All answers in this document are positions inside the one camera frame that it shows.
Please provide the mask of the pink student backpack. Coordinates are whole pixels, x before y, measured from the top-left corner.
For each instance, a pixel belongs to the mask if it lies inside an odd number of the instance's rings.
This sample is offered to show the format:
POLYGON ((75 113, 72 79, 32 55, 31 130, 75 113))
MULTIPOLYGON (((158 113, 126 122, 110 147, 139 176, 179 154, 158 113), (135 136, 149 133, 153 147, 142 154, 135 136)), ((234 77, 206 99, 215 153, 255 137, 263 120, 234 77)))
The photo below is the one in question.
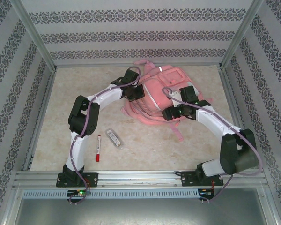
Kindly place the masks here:
POLYGON ((162 116, 162 111, 174 105, 170 98, 163 94, 162 88, 171 88, 173 92, 179 92, 181 88, 192 86, 194 94, 198 100, 204 100, 200 89, 194 84, 185 71, 171 65, 156 66, 146 59, 135 61, 134 64, 144 65, 144 75, 139 79, 139 84, 143 86, 144 97, 135 101, 126 100, 121 112, 146 125, 168 125, 175 133, 179 141, 183 136, 177 129, 180 121, 185 117, 175 118, 166 121, 162 116))

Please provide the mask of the clear plastic refill box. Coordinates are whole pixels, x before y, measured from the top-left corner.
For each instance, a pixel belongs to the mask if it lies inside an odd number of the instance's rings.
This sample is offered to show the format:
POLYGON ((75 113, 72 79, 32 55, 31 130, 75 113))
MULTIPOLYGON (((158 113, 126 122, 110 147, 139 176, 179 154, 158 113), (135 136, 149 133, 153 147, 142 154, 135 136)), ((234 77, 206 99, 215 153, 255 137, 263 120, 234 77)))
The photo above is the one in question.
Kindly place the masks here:
POLYGON ((109 128, 105 131, 105 133, 116 148, 120 149, 124 146, 123 142, 121 141, 121 139, 113 129, 109 128))

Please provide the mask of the red white marker pen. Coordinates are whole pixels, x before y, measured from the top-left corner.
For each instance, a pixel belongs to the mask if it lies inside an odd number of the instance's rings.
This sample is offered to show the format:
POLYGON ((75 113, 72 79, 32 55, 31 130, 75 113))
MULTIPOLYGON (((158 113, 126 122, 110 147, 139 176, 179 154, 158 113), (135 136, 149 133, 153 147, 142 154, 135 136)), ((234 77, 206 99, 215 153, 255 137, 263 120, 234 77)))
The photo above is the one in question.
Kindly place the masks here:
POLYGON ((100 150, 101 150, 101 136, 97 136, 97 146, 96 146, 96 162, 100 161, 100 150))

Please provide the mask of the right controller board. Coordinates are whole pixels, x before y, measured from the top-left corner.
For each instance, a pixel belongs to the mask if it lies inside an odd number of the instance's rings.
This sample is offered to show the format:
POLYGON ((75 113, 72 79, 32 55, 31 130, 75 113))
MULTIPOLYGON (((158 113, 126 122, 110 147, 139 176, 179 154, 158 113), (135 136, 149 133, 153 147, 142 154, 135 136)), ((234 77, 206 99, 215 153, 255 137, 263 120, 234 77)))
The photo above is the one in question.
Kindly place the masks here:
POLYGON ((198 189, 198 193, 200 196, 200 199, 211 200, 214 197, 214 190, 213 189, 198 189))

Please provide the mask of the controller board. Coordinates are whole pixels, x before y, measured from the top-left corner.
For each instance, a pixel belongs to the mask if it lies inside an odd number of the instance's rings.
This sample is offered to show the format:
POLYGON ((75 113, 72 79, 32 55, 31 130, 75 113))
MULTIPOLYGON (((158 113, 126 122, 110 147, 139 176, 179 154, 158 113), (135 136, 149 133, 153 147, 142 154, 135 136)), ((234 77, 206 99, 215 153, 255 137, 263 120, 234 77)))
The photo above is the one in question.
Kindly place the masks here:
POLYGON ((88 196, 90 193, 89 190, 68 190, 67 191, 67 198, 78 198, 81 199, 85 196, 88 196))
POLYGON ((214 190, 213 189, 198 189, 198 193, 200 196, 200 199, 211 200, 214 197, 214 190))

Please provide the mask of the grey metal panel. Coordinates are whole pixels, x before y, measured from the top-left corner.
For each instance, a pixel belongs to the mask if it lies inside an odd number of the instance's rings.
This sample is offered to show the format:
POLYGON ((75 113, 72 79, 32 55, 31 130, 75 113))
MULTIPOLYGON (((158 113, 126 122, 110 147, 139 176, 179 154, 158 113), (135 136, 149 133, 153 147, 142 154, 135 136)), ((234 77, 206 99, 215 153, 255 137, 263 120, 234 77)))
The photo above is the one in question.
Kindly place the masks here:
POLYGON ((267 225, 256 203, 201 203, 197 199, 25 199, 16 225, 267 225))

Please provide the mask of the left controller board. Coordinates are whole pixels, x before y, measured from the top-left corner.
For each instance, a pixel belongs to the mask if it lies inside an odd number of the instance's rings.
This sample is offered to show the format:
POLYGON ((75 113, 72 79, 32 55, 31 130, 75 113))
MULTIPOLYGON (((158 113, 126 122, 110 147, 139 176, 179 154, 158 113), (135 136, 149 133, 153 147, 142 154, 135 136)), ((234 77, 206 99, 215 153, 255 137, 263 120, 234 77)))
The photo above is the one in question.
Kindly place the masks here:
POLYGON ((78 198, 81 199, 85 196, 88 196, 90 193, 89 190, 68 190, 67 191, 67 198, 78 198))

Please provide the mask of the aluminium rear frame beam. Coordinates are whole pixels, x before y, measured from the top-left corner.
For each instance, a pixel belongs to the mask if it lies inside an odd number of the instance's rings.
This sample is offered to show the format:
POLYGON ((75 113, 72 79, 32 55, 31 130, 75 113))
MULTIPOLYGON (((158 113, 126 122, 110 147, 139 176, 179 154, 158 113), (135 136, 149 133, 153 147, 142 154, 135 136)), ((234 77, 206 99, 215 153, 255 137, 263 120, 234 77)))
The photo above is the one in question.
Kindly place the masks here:
MULTIPOLYGON (((202 63, 155 63, 157 66, 172 65, 176 67, 181 66, 217 66, 220 67, 220 63, 214 62, 202 62, 202 63)), ((56 68, 96 68, 96 67, 131 67, 131 66, 142 66, 142 64, 134 63, 104 63, 104 64, 60 64, 56 68)))

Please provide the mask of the aluminium side frame beam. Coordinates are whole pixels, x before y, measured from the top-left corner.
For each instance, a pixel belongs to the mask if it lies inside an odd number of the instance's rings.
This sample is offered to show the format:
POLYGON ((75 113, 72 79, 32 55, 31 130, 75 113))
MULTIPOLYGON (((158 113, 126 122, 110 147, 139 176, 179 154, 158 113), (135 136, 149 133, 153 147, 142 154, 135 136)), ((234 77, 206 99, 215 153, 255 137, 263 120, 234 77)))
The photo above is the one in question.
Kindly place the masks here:
POLYGON ((56 77, 56 73, 57 73, 57 68, 51 72, 50 77, 46 83, 46 87, 43 93, 43 97, 42 97, 42 101, 41 101, 41 105, 40 108, 38 110, 38 115, 37 115, 37 119, 36 119, 36 123, 34 125, 34 128, 32 130, 32 135, 28 144, 28 149, 26 151, 26 155, 23 161, 23 165, 21 168, 21 171, 27 171, 30 169, 30 164, 31 164, 31 159, 34 156, 35 150, 36 150, 36 146, 37 146, 37 142, 38 142, 38 138, 41 132, 41 128, 42 128, 42 124, 44 121, 44 117, 45 117, 45 113, 46 113, 46 109, 50 100, 50 95, 52 92, 52 88, 53 88, 53 84, 54 84, 54 80, 56 77))
MULTIPOLYGON (((227 103, 228 103, 228 107, 231 113, 231 117, 233 120, 233 125, 243 129, 243 123, 241 121, 241 116, 240 113, 237 109, 237 103, 236 100, 234 98, 233 95, 233 91, 231 88, 231 85, 229 83, 229 79, 227 77, 226 72, 224 71, 224 69, 218 69, 219 71, 219 75, 220 75, 220 79, 223 85, 223 89, 224 89, 224 93, 227 99, 227 103)), ((246 142, 243 142, 243 140, 240 139, 240 137, 238 135, 236 135, 237 138, 239 138, 239 141, 242 141, 242 144, 240 147, 240 151, 243 150, 242 152, 240 152, 240 156, 238 159, 240 159, 240 162, 242 163, 241 166, 242 168, 244 168, 244 164, 245 163, 249 163, 249 167, 246 168, 245 171, 239 171, 237 172, 237 174, 240 174, 242 176, 253 176, 253 174, 251 172, 248 172, 247 169, 251 169, 251 168, 257 168, 256 172, 259 171, 259 161, 258 161, 258 157, 256 156, 256 154, 254 153, 254 151, 250 148, 250 146, 247 145, 246 142)))

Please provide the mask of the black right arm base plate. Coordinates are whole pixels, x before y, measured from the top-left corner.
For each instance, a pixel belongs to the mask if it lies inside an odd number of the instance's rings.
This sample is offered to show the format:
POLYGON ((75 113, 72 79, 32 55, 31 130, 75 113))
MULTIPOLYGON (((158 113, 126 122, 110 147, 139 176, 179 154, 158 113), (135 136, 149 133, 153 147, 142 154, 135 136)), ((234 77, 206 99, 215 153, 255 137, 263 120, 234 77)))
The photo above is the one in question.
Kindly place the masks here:
POLYGON ((205 186, 223 186, 223 179, 220 175, 205 176, 196 171, 182 171, 181 183, 183 187, 205 187, 205 186))

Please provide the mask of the aluminium mounting rail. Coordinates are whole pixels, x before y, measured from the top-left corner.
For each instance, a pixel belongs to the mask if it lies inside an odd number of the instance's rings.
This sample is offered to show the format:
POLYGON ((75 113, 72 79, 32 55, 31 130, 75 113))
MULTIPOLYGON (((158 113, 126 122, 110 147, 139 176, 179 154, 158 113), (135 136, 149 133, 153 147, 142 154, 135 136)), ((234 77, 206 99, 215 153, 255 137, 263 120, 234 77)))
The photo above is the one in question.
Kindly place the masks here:
MULTIPOLYGON (((13 189, 56 189, 58 171, 19 171, 13 189)), ((182 181, 173 170, 99 171, 97 189, 180 189, 182 181)), ((234 175, 228 188, 261 188, 269 183, 264 173, 255 177, 234 175)))

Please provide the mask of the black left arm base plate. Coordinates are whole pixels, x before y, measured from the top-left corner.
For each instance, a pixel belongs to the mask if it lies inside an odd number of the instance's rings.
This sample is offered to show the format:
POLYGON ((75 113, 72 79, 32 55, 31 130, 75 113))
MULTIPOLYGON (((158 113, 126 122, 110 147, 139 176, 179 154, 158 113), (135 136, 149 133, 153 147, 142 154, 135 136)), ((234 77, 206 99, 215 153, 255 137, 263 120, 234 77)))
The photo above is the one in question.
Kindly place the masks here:
MULTIPOLYGON (((98 173, 97 172, 83 172, 83 179, 86 181, 89 187, 97 187, 98 173)), ((60 172, 57 176, 56 187, 58 188, 82 188, 85 187, 84 181, 81 177, 74 172, 70 176, 60 172)))

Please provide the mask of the aluminium frame post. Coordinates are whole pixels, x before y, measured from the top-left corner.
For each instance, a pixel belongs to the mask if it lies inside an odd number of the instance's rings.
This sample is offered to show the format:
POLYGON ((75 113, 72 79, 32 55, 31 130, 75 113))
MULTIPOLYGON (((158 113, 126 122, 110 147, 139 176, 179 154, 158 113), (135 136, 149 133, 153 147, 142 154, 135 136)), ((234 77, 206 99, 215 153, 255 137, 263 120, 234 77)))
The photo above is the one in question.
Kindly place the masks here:
POLYGON ((254 17, 256 16, 263 2, 264 0, 252 0, 252 3, 244 16, 244 19, 242 20, 238 30, 235 33, 235 36, 232 38, 232 41, 226 50, 226 53, 222 61, 220 62, 221 70, 227 67, 230 59, 235 53, 239 43, 241 42, 242 38, 246 34, 251 22, 253 21, 254 17))
POLYGON ((21 19, 23 25, 25 26, 29 36, 35 43, 36 47, 40 51, 43 59, 45 60, 47 66, 50 68, 51 71, 55 71, 57 66, 55 65, 52 56, 50 55, 49 51, 47 50, 41 35, 37 31, 29 13, 25 9, 21 0, 9 0, 12 7, 16 11, 17 15, 21 19))

